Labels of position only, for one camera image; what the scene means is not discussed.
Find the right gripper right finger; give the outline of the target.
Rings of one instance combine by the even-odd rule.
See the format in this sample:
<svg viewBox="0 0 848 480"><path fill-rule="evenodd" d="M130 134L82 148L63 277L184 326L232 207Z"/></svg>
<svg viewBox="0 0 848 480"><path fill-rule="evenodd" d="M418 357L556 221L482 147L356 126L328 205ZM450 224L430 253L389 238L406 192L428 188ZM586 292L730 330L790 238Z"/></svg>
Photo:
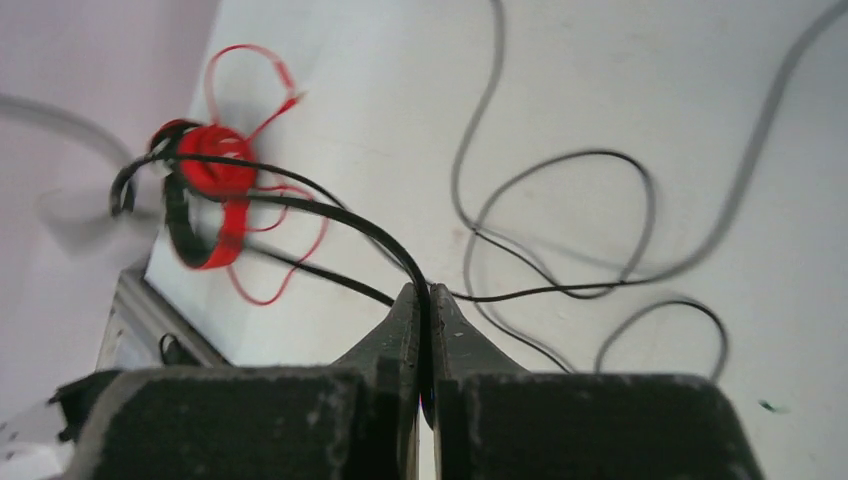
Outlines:
<svg viewBox="0 0 848 480"><path fill-rule="evenodd" d="M533 373L431 289L440 479L759 479L729 400L684 374Z"/></svg>

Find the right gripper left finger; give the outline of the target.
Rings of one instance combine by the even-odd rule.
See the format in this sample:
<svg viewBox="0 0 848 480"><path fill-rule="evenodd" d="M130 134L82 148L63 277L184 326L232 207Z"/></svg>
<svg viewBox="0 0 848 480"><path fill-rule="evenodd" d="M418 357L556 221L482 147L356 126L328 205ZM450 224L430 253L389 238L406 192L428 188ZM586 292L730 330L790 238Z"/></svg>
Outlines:
<svg viewBox="0 0 848 480"><path fill-rule="evenodd" d="M105 370L62 389L68 479L414 479L419 302L328 365Z"/></svg>

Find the red headphones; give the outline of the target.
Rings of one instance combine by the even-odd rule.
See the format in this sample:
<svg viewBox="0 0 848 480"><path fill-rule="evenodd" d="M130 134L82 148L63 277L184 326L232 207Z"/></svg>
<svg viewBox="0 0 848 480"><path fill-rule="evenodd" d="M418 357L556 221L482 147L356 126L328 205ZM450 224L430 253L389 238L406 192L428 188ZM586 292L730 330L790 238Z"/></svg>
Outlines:
<svg viewBox="0 0 848 480"><path fill-rule="evenodd" d="M251 51L267 59L285 90L281 105L248 134L223 123L214 93L215 69L218 62L225 54L237 50ZM258 192L276 193L280 196L293 194L297 198L307 200L314 198L317 189L304 189L282 180L275 185L263 186L258 183L259 171L255 168L205 163L201 160L176 160L174 157L178 154L201 154L255 163L257 157L253 148L254 141L279 116L296 106L300 102L301 94L297 91L294 77L283 60L273 51L255 44L235 44L217 52L207 62L203 80L210 121L169 121L160 127L149 143L149 152L162 155L162 163L169 170L163 184L165 226L173 249L185 267L190 270L222 269L243 300L254 306L268 306L282 296L295 270L290 269L285 274L279 288L270 298L259 299L244 289L233 264L244 251L245 240L249 234L276 229L285 219L287 211L283 210L276 222L268 226L254 227L249 220L250 203L247 200L226 200L220 207L221 225L212 232L213 236L222 234L224 240L205 240L192 225L188 188L193 186L213 196Z"/></svg>

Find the black headset with microphone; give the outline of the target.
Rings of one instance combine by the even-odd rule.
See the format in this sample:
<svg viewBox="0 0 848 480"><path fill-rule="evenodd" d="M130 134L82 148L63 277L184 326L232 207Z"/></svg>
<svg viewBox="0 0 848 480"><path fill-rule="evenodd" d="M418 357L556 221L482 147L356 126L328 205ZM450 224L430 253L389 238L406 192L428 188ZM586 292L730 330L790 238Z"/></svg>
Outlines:
<svg viewBox="0 0 848 480"><path fill-rule="evenodd" d="M472 116L463 132L463 136L452 163L450 176L451 202L460 221L465 227L470 229L470 240L472 242L483 240L499 249L503 249L505 247L505 237L498 236L490 232L483 225L485 217L488 215L488 212L491 210L496 201L509 188L537 171L557 163L563 163L586 156L614 157L618 160L629 163L639 173L642 180L646 195L646 207L644 225L637 245L631 255L631 258L622 268L619 278L616 281L607 283L565 285L554 279L550 279L545 287L535 288L532 290L520 290L499 296L489 296L487 298L460 293L454 293L452 295L455 300L468 301L475 305L481 305L485 302L497 303L530 295L553 292L562 293L567 296L583 300L600 298L620 288L648 285L670 280L678 275L688 272L701 262L705 261L723 241L725 235L728 233L730 227L735 221L743 199L747 193L750 181L753 177L755 167L759 161L761 150L769 136L774 120L777 117L778 109L783 101L785 90L797 65L800 63L802 56L808 48L811 47L832 24L846 14L847 4L844 1L838 1L826 9L799 35L797 40L792 44L783 57L782 63L775 74L773 82L763 102L759 117L752 130L744 155L737 169L734 182L728 191L720 214L717 217L712 230L705 237L703 242L689 256L680 262L669 266L667 269L658 272L653 276L639 279L632 278L631 271L640 262L644 254L644 250L647 247L650 237L654 231L654 223L656 220L656 192L649 172L641 163L624 153L609 149L589 149L563 154L540 162L510 178L494 190L490 197L486 200L486 203L481 207L476 217L471 218L465 213L459 196L459 176L461 173L461 167L466 158L467 151L471 145L474 135L478 130L479 123L491 102L497 86L499 85L505 59L506 16L504 7L501 2L494 1L491 4L491 11L494 25L493 63L486 87L483 90L475 110L473 111ZM136 197L133 180L135 173L141 167L155 161L164 161L172 166L171 173L166 177L163 185L163 193L165 195L169 195L170 193L174 193L176 195L174 200L168 200L166 202L165 222L169 226L175 225L177 227L188 227L190 225L189 222L183 220L181 215L176 211L179 204L185 200L187 195L200 196L206 200L220 203L225 207L235 207L248 202L258 202L262 205L269 205L273 208L293 208L295 210L319 216L325 220L332 220L344 224L358 231L360 234L364 235L390 263L394 264L398 269L404 271L410 277L418 297L424 298L427 295L425 290L429 287L429 282L426 281L421 269L413 260L412 256L396 239L377 225L350 211L340 200L334 197L329 191L319 184L302 175L264 163L256 163L225 156L211 156L200 153L179 154L176 152L174 147L165 148L158 153L149 153L122 168L115 177L109 191L109 212L112 217L119 218L133 213ZM272 174L278 174L314 189L316 192L326 197L327 200L326 202L321 203L315 200L307 200L297 197L271 196L265 194L256 195L251 193L247 187L234 187L229 190L221 187L203 187L199 181L189 179L188 175L180 170L180 163L185 161L198 161L201 164L234 166L242 168L249 173L265 171Z"/></svg>

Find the black mounting rail base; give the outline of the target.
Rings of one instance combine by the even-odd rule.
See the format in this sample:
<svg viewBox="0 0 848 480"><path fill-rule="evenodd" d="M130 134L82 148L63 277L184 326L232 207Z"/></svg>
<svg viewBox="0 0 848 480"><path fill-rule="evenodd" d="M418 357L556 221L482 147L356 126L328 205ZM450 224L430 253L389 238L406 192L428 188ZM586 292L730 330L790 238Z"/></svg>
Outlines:
<svg viewBox="0 0 848 480"><path fill-rule="evenodd" d="M65 421L58 440L77 440L97 398L122 371L229 364L139 268L125 269L118 277L95 371L58 387L47 401Z"/></svg>

